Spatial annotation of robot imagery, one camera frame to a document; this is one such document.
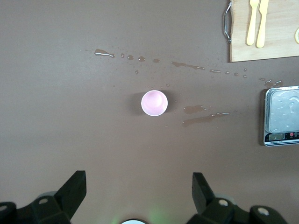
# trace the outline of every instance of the cutting board handle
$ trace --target cutting board handle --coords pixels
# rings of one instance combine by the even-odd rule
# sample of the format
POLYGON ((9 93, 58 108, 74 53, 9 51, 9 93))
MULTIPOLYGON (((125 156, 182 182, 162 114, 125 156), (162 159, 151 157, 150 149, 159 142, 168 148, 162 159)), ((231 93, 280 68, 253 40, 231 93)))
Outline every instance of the cutting board handle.
POLYGON ((227 23, 227 14, 230 11, 230 8, 232 6, 232 2, 230 1, 228 4, 228 8, 225 10, 224 15, 223 15, 223 31, 225 36, 228 38, 228 43, 232 42, 232 38, 228 34, 228 23, 227 23))

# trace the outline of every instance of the gray table surface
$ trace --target gray table surface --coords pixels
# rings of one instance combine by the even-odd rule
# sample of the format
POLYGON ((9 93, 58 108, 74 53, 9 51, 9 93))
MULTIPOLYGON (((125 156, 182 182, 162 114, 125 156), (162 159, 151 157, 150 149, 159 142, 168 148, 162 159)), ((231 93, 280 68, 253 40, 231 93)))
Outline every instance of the gray table surface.
POLYGON ((299 85, 299 58, 229 63, 227 4, 1 1, 0 201, 20 208, 86 170, 74 224, 185 224, 202 172, 241 208, 267 205, 297 223, 299 147, 262 146, 260 132, 265 82, 299 85), (169 100, 159 117, 140 107, 151 89, 169 100), (207 110, 185 113, 197 105, 207 110))

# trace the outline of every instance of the digital kitchen scale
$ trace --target digital kitchen scale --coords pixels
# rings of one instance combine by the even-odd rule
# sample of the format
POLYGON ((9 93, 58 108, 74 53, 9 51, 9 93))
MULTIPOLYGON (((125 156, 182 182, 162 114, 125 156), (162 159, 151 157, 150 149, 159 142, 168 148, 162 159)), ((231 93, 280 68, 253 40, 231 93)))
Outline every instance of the digital kitchen scale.
POLYGON ((265 95, 266 146, 299 143, 299 86, 272 88, 265 95))

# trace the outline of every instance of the wooden cutting board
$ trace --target wooden cutting board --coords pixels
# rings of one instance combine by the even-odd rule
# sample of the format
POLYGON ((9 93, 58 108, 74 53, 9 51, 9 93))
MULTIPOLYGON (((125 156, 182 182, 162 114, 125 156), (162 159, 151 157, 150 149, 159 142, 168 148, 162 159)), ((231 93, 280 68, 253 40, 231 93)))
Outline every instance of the wooden cutting board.
POLYGON ((230 61, 299 56, 299 44, 295 41, 295 33, 299 28, 299 0, 269 0, 263 48, 256 47, 261 21, 258 10, 259 6, 256 14, 255 43, 248 46, 246 39, 251 18, 249 0, 232 0, 230 61))

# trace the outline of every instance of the pink cup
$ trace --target pink cup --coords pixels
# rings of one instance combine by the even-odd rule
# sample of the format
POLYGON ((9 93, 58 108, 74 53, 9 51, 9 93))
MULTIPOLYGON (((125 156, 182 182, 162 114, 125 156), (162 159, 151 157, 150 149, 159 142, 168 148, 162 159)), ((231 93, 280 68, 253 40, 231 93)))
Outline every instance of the pink cup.
POLYGON ((143 111, 150 116, 159 116, 167 109, 168 100, 164 93, 151 90, 144 94, 141 100, 143 111))

